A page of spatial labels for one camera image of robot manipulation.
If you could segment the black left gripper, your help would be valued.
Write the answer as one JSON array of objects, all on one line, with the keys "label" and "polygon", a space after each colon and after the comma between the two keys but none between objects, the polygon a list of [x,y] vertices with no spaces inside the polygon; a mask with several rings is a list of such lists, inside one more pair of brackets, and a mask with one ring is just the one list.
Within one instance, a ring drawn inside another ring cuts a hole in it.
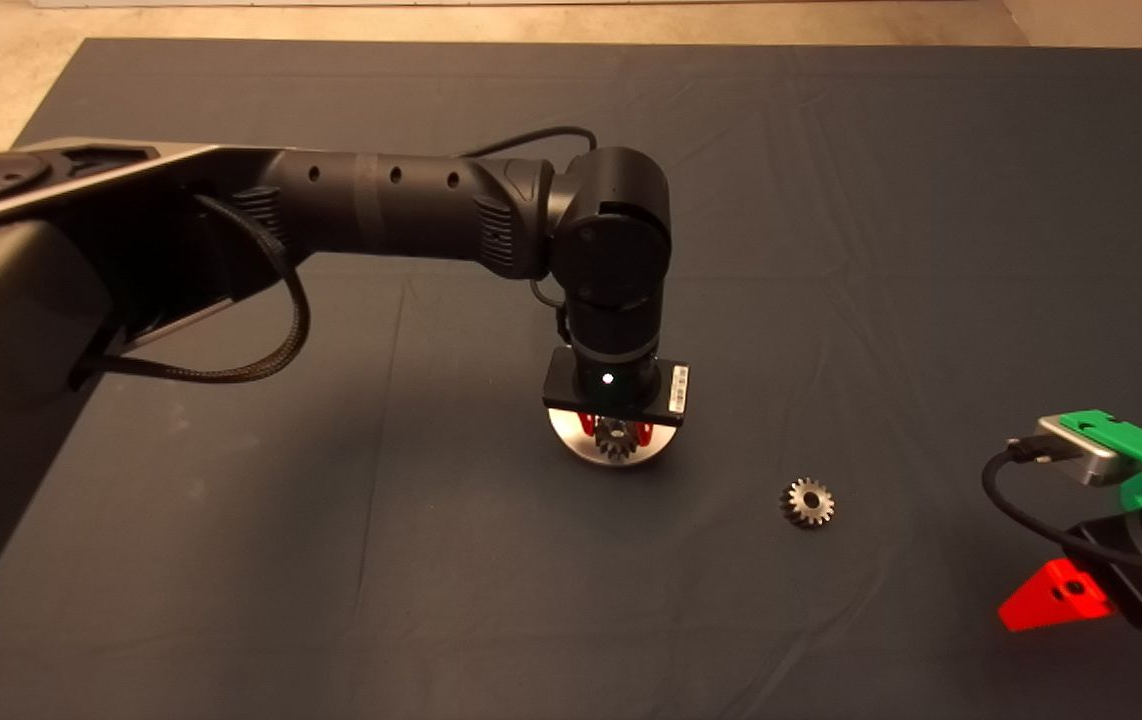
[{"label": "black left gripper", "polygon": [[542,383],[542,405],[577,413],[584,434],[595,437],[598,416],[632,421],[632,439],[650,442],[653,425],[682,427],[691,368],[652,354],[629,363],[604,363],[576,347],[556,347]]}]

